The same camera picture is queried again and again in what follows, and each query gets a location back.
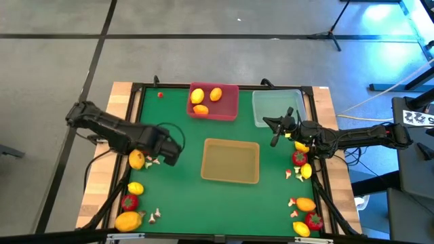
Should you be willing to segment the white marker sign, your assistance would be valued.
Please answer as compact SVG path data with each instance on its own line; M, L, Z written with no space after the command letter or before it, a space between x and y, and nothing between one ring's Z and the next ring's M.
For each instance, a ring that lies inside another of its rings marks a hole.
M406 125L434 127L434 115L410 110L402 110L402 115Z

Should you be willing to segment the green table mat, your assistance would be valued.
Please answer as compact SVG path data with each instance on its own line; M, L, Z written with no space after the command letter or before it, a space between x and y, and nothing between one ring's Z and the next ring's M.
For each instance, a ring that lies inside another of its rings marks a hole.
M285 178L292 168L294 144L280 139L271 147L268 128L254 124L252 93L241 91L234 121L194 119L186 112L187 89L147 89L141 122L162 124L184 150L175 166L165 163L133 170L130 180L141 183L140 209L151 214L159 208L154 224L144 221L142 232L216 235L294 236L295 210L291 198L313 197L310 180ZM256 142L260 146L260 179L257 184L204 180L201 164L208 138Z

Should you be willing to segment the orange translucent plastic bin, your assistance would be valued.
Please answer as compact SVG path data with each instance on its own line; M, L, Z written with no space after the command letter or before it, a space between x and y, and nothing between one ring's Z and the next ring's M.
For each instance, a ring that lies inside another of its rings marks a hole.
M257 184L260 146L256 142L208 138L204 142L201 177L204 180Z

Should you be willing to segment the black cart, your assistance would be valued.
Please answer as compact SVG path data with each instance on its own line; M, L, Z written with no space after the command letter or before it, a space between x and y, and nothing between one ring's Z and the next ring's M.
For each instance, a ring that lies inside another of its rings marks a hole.
M414 143L397 152L400 188L387 190L390 238L434 244L434 159L426 160L418 144L434 150L434 137L415 128L414 113L403 98L392 99L394 121L409 127Z

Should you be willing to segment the red plastic bin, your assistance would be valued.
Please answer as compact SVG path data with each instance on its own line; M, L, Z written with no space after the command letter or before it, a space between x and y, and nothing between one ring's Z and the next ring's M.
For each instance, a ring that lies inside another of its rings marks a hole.
M211 101L210 94L214 88L222 90L222 96L217 101ZM208 108L207 115L200 115L194 112L194 104L191 102L191 95L195 89L202 89L204 99L199 105ZM217 121L234 121L238 114L239 87L222 83L199 83L190 84L189 95L187 98L186 112L195 119L211 119Z

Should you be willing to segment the yellow-orange toy mango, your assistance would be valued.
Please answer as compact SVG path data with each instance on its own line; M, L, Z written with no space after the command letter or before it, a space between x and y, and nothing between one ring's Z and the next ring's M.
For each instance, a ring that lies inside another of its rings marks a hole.
M115 228L120 232L136 230L142 224L142 214L135 211L127 211L115 219Z
M133 150L128 157L130 167L140 170L145 164L145 156L140 150Z

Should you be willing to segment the silver metal bracket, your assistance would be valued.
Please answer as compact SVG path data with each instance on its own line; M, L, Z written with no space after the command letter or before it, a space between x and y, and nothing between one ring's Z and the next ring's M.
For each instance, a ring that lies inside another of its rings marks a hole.
M321 239L321 238L311 238L311 237L295 237L295 243L304 244L334 244L332 239Z
M106 241L122 241L122 240L132 240L132 239L144 239L146 237L145 233L133 232L133 233L112 233L106 236Z

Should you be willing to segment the black frame strut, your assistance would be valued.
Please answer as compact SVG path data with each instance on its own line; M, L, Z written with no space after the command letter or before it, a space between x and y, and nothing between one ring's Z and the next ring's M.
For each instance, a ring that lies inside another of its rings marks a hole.
M121 182L121 166L123 163L116 160L92 164L85 184L76 229L105 228L106 223L111 221L113 204L119 202L119 193L115 192L115 188Z
M361 236L350 224L347 222L343 215L339 212L337 206L335 206L331 197L328 196L326 190L321 185L318 177L314 174L312 177L312 183L314 189L317 191L319 196L322 198L323 202L328 208L328 213L330 217L333 217L332 225L332 233L335 235L339 235L338 226L342 229L344 235L348 236Z

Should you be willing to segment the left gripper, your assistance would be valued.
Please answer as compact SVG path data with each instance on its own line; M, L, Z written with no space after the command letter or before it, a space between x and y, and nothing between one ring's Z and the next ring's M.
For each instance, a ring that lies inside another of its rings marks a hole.
M154 155L164 157L164 162L169 166L175 166L182 152L181 146L166 129L153 127L151 136L151 150Z

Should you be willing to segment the red strawberry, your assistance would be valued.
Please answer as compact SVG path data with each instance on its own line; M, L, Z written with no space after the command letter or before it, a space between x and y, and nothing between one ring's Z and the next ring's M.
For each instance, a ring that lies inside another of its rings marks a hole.
M323 228L323 218L315 212L309 212L304 219L304 223L312 231L320 231Z
M135 211L139 206L139 199L136 195L125 195L121 200L123 211Z

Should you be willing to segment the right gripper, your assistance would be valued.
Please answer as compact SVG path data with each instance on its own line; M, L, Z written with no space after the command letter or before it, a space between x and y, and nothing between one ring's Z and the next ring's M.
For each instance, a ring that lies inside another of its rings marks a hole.
M283 117L263 117L262 120L267 125L278 125L273 131L273 137L270 143L271 147L276 147L281 135L292 141L297 141L305 145L312 145L321 133L320 124L314 121L295 122L295 120L292 119L288 124L280 126Z

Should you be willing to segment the black frame beam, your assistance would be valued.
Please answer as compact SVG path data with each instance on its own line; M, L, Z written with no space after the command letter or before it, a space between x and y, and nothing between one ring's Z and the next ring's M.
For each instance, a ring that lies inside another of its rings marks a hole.
M0 243L8 244L86 244L93 242L106 241L106 236L112 233L120 233L114 228L98 229L98 230L73 230L66 232L49 232L29 235L15 235L0 237ZM251 241L251 242L294 242L295 237L272 237L272 236L248 236L248 235L196 235L196 234L164 234L157 232L143 232L146 234L145 239L182 239L194 241L210 241L213 243L224 243L226 241ZM391 241L385 239L367 238L363 235L346 236L334 234L321 234L321 239L332 239L334 244L422 244L413 241Z

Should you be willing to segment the black tripod stand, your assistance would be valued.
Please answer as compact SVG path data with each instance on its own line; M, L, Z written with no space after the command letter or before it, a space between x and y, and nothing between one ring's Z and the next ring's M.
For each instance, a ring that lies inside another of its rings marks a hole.
M344 12L346 11L346 9L348 8L350 2L351 2L351 0L346 0L345 1L344 7L340 11L337 19L334 21L333 25L330 27L329 30L327 30L326 32L322 32L322 33L315 33L315 34L312 34L312 35L307 35L306 38L309 39L309 40L326 40L326 39L327 40L331 40L334 43L334 45L336 46L337 51L341 52L342 49L341 49L341 47L340 47L340 45L339 45L339 43L337 41L337 38L336 38L336 36L334 34L334 30L335 30L338 22L342 18L342 15L344 14Z

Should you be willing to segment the red toy tomato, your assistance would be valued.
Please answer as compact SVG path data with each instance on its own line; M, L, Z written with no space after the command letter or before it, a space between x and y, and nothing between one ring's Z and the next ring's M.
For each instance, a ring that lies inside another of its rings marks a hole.
M292 154L292 163L294 164L294 166L301 167L307 162L308 162L308 157L306 153L296 150Z

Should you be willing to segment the black stand foot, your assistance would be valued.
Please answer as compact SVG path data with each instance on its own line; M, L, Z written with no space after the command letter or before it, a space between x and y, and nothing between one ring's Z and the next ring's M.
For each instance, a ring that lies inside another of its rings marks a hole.
M371 83L369 90L372 92L427 92L434 88L434 66L404 84Z

